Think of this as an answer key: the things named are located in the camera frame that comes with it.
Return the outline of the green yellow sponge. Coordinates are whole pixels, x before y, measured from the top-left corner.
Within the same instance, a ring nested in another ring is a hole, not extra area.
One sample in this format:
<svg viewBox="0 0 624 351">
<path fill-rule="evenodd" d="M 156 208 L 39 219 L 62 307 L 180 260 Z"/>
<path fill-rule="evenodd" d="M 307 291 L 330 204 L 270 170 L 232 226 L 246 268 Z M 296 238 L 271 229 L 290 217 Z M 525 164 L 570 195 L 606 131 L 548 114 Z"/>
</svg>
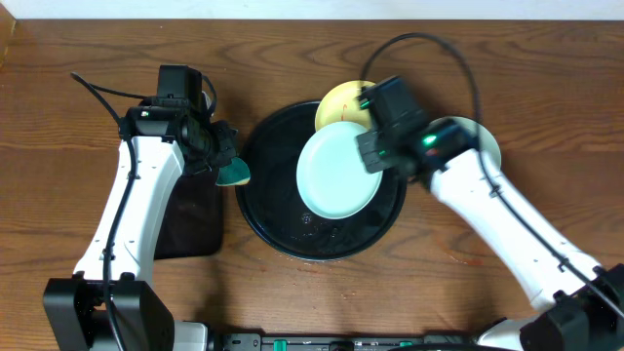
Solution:
<svg viewBox="0 0 624 351">
<path fill-rule="evenodd" d="M 251 179 L 249 166 L 239 157 L 231 159 L 229 165 L 221 167 L 215 185 L 219 187 L 245 185 Z"/>
</svg>

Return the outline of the mint green plate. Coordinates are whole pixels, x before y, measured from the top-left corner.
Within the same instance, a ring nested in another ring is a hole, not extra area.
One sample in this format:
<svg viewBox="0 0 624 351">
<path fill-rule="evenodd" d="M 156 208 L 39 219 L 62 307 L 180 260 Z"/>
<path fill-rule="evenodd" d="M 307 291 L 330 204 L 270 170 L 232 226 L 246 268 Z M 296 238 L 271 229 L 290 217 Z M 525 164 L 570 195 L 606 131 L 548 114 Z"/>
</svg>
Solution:
<svg viewBox="0 0 624 351">
<path fill-rule="evenodd" d="M 382 174 L 366 170 L 357 137 L 367 129 L 340 121 L 316 132 L 303 146 L 296 186 L 304 205 L 326 219 L 343 219 L 362 210 L 375 196 Z"/>
<path fill-rule="evenodd" d="M 466 130 L 471 137 L 479 137 L 482 149 L 489 154 L 489 157 L 498 170 L 502 166 L 502 154 L 498 142 L 494 135 L 483 125 L 474 122 L 472 119 L 462 116 L 445 116 L 431 122 L 437 126 L 445 121 L 452 120 L 461 128 Z"/>
</svg>

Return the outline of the yellow plate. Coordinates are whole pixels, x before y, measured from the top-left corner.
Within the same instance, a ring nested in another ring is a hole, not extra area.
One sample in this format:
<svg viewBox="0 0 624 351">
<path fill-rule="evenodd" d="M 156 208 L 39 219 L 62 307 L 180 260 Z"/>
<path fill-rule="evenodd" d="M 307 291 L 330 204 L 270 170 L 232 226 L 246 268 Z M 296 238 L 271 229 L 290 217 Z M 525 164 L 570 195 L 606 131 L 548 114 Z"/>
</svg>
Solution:
<svg viewBox="0 0 624 351">
<path fill-rule="evenodd" d="M 371 128 L 371 116 L 360 108 L 357 97 L 362 88 L 374 85 L 370 81 L 348 81 L 331 89 L 321 100 L 315 116 L 315 130 L 335 122 L 348 121 L 357 123 L 367 130 Z"/>
</svg>

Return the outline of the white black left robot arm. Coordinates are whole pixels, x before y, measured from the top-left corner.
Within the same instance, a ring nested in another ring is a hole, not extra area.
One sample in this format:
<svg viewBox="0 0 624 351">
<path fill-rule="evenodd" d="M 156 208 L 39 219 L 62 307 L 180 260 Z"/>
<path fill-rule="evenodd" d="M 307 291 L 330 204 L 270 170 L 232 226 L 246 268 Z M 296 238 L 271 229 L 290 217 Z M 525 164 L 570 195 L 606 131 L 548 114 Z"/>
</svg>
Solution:
<svg viewBox="0 0 624 351">
<path fill-rule="evenodd" d="M 51 279 L 43 305 L 61 350 L 213 350 L 201 322 L 178 321 L 152 287 L 165 256 L 162 224 L 187 176 L 215 193 L 240 165 L 237 130 L 206 107 L 136 106 L 119 121 L 119 162 L 96 234 L 69 278 Z"/>
</svg>

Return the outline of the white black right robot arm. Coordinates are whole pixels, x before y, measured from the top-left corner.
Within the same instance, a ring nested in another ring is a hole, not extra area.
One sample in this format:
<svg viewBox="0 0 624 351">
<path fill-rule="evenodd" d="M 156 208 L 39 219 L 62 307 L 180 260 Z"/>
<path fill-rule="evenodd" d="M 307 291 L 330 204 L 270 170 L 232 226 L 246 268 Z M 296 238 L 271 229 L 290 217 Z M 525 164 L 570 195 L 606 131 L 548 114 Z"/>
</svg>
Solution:
<svg viewBox="0 0 624 351">
<path fill-rule="evenodd" d="M 468 350 L 620 350 L 623 267 L 610 269 L 561 234 L 500 170 L 493 136 L 462 117 L 399 136 L 357 137 L 371 173 L 394 167 L 423 176 L 428 191 L 467 222 L 511 271 L 535 314 L 504 319 Z"/>
</svg>

